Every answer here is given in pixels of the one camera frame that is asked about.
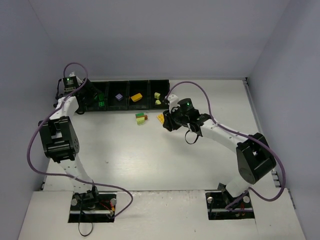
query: gray wall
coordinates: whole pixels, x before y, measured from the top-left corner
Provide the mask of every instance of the gray wall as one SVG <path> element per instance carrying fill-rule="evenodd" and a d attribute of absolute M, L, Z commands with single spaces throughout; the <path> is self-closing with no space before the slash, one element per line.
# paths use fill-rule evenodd
<path fill-rule="evenodd" d="M 16 240 L 43 177 L 27 164 L 27 145 L 52 108 L 63 65 L 28 0 L 0 1 L 0 239 Z M 31 153 L 45 170 L 39 138 Z"/>
<path fill-rule="evenodd" d="M 291 0 L 249 88 L 263 132 L 283 160 L 307 239 L 320 236 L 320 1 Z"/>
<path fill-rule="evenodd" d="M 91 77 L 247 77 L 289 0 L 30 0 Z"/>

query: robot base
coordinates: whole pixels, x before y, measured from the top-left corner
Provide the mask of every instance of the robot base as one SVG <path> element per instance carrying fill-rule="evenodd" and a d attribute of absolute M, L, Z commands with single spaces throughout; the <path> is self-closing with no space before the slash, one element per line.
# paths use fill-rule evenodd
<path fill-rule="evenodd" d="M 116 199 L 117 195 L 114 193 L 99 193 L 99 202 L 94 206 L 82 206 L 82 214 L 80 216 L 80 204 L 70 205 L 70 214 L 68 223 L 113 223 L 115 221 L 112 216 L 111 199 Z"/>

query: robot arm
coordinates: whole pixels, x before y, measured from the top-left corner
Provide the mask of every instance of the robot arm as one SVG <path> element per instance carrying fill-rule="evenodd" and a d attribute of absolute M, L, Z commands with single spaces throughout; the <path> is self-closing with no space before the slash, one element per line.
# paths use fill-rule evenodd
<path fill-rule="evenodd" d="M 67 91 L 72 91 L 73 86 L 78 86 L 76 76 L 66 77 L 63 81 Z M 59 164 L 68 175 L 86 182 L 93 182 L 78 156 L 80 145 L 71 122 L 72 116 L 79 108 L 77 98 L 76 96 L 68 99 L 60 98 L 56 109 L 61 107 L 63 101 L 65 101 L 63 107 L 50 117 L 39 132 L 44 154 Z M 84 201 L 90 205 L 97 201 L 99 193 L 95 186 L 72 178 L 71 182 L 74 188 L 74 198 L 78 202 Z"/>
<path fill-rule="evenodd" d="M 164 128 L 171 132 L 180 127 L 187 127 L 190 132 L 212 139 L 236 154 L 239 175 L 225 186 L 225 190 L 233 198 L 241 195 L 276 166 L 274 157 L 263 147 L 252 140 L 231 134 L 218 127 L 210 115 L 200 114 L 194 108 L 190 98 L 179 100 L 176 95 L 171 94 L 167 100 L 169 110 L 163 112 Z M 252 137 L 268 145 L 262 134 L 256 133 Z"/>

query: yellow object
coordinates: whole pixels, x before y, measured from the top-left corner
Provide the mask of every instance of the yellow object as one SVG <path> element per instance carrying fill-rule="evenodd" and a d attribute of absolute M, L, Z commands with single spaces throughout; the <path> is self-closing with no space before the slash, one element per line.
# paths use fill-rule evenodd
<path fill-rule="evenodd" d="M 164 115 L 161 113 L 160 115 L 156 116 L 157 119 L 159 119 L 160 123 L 163 125 L 165 122 L 165 117 Z"/>
<path fill-rule="evenodd" d="M 142 99 L 142 95 L 141 95 L 141 93 L 138 93 L 138 94 L 132 96 L 131 99 L 134 102 L 139 101 L 140 99 Z"/>
<path fill-rule="evenodd" d="M 155 99 L 159 99 L 159 98 L 160 98 L 160 93 L 155 92 L 155 93 L 154 93 L 154 98 L 155 98 Z"/>
<path fill-rule="evenodd" d="M 145 122 L 145 117 L 144 116 L 142 116 L 142 117 L 138 117 L 138 118 L 136 118 L 136 123 L 138 124 L 138 125 L 141 125 L 141 124 L 143 124 L 144 122 Z"/>

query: black storage tray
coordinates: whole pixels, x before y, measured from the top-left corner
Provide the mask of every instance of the black storage tray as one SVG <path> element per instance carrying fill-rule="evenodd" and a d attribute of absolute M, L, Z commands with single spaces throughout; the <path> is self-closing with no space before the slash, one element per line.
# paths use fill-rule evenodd
<path fill-rule="evenodd" d="M 118 101 L 116 95 L 121 94 L 123 99 Z M 128 110 L 129 101 L 129 82 L 128 81 L 109 81 L 107 93 L 107 110 L 118 111 Z"/>
<path fill-rule="evenodd" d="M 129 98 L 129 109 L 130 110 L 146 110 L 149 109 L 149 87 L 148 80 L 138 80 L 138 81 L 129 81 L 129 97 L 132 97 L 136 94 L 141 94 L 142 99 L 139 101 L 132 101 Z"/>
<path fill-rule="evenodd" d="M 86 112 L 100 112 L 107 110 L 107 93 L 108 85 L 107 81 L 92 81 L 93 86 L 99 89 L 103 93 L 103 99 L 99 99 L 98 102 L 94 102 L 90 105 L 85 106 Z"/>
<path fill-rule="evenodd" d="M 170 90 L 169 80 L 150 80 L 149 81 L 149 108 L 150 109 L 168 109 L 168 105 L 164 104 L 164 99 Z M 156 105 L 155 93 L 160 94 L 160 105 Z"/>

